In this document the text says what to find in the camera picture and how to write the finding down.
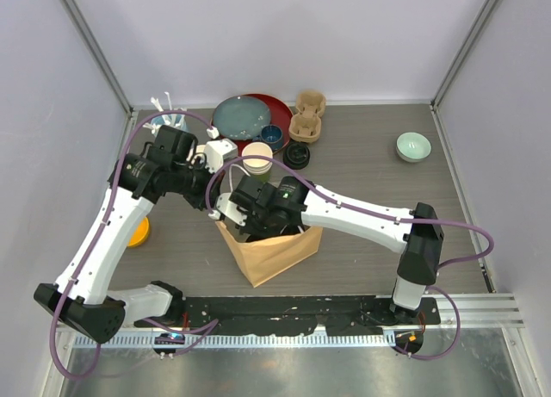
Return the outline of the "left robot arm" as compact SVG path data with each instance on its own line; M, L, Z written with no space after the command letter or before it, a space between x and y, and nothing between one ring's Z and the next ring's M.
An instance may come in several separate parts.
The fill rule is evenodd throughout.
M128 153L108 180L104 201L75 257L53 283L42 283L34 299L56 322L107 343L122 326L150 318L176 326L184 312L180 289L154 281L143 288L111 291L109 284L131 237L168 193L180 195L203 210L220 193L220 181L209 185L223 164L237 156L230 140L210 140L198 149L197 138L163 126L140 154Z

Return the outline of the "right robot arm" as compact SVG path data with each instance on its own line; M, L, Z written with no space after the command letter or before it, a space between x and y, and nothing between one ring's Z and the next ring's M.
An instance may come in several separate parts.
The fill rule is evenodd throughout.
M351 234L399 254L388 311L406 324L420 312L425 289L436 281L444 233L432 206L386 208L331 193L319 185L286 176L278 185L244 176L220 195L218 210L241 233L266 239L293 227L319 226Z

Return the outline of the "green paper cup stack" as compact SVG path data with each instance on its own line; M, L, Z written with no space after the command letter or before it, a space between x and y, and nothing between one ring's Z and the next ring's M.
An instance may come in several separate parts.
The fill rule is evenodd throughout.
M253 142L247 145L241 155L245 156L263 156L273 158L272 149L263 142ZM261 182L267 183L271 176L272 163L263 158L246 158L242 161L245 170Z

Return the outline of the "black cup lid stack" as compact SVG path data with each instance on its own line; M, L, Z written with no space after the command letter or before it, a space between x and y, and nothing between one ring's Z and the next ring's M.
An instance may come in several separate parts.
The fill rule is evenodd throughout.
M283 163L292 170L302 170L310 163L311 152L307 144L290 142L283 152Z

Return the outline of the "brown paper bag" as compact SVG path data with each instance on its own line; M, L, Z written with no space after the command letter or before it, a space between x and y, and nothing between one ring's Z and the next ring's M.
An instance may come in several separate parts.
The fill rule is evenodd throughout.
M309 188L296 177L284 177L275 186L253 176L243 176L230 193L230 200L239 208L267 214L273 209L305 207ZM296 234L255 240L240 234L238 226L221 220L217 227L229 247L238 267L253 287L257 287L302 260L318 252L323 229L316 226L298 227Z

